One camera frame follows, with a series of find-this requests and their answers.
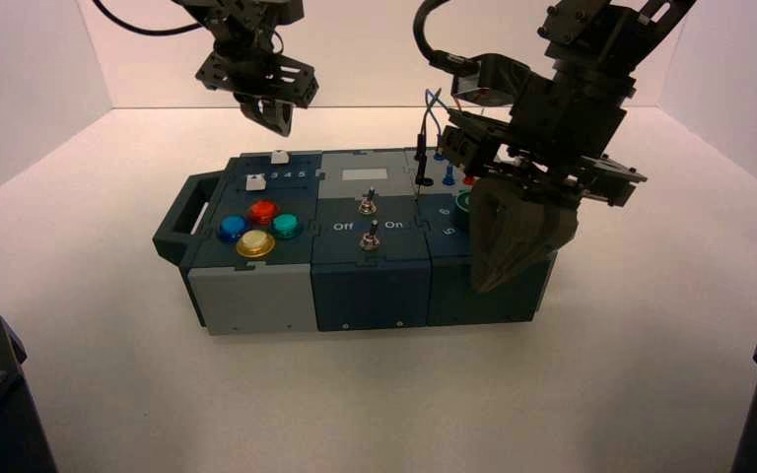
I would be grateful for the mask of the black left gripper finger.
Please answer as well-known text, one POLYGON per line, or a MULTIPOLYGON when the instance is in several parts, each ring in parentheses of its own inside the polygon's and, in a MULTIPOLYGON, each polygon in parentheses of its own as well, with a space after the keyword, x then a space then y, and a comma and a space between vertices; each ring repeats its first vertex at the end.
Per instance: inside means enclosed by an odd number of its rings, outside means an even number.
POLYGON ((240 105, 241 113, 247 119, 264 128, 270 127, 269 119, 266 117, 266 108, 269 105, 268 100, 255 96, 238 94, 238 104, 240 105))
POLYGON ((291 134, 294 105, 286 101, 266 101, 265 121, 269 130, 280 136, 288 137, 291 134))

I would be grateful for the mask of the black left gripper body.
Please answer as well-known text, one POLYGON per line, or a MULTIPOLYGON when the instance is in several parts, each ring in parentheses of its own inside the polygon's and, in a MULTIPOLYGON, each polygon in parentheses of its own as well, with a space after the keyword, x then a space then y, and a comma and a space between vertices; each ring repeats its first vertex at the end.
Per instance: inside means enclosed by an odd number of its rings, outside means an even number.
POLYGON ((196 79, 209 90, 229 91, 238 98, 307 108, 319 89, 314 69, 284 55, 276 47, 282 43, 274 31, 217 32, 196 79))

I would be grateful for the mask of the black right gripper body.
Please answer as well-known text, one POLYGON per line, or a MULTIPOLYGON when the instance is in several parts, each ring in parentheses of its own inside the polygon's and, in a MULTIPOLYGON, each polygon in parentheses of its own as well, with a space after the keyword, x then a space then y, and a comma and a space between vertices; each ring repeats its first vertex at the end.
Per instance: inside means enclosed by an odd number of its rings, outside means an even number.
POLYGON ((622 207, 645 177, 605 149, 634 92, 628 74, 610 75, 557 61, 545 78, 513 59, 479 59, 476 72, 453 78, 453 97, 506 106, 503 121, 452 110, 440 148, 475 177, 510 181, 530 201, 578 207, 584 198, 622 207))

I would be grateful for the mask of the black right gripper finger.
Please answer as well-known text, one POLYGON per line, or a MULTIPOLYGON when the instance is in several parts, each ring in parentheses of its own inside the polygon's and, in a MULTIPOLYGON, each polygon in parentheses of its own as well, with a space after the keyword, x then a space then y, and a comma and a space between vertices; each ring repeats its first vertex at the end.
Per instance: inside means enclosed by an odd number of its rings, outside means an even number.
POLYGON ((557 251, 575 235, 577 211, 517 200, 496 213, 491 243, 491 289, 557 251))
POLYGON ((471 284, 488 293, 508 281, 520 265, 524 241, 520 236, 521 190, 493 177, 474 185, 469 202, 471 284))

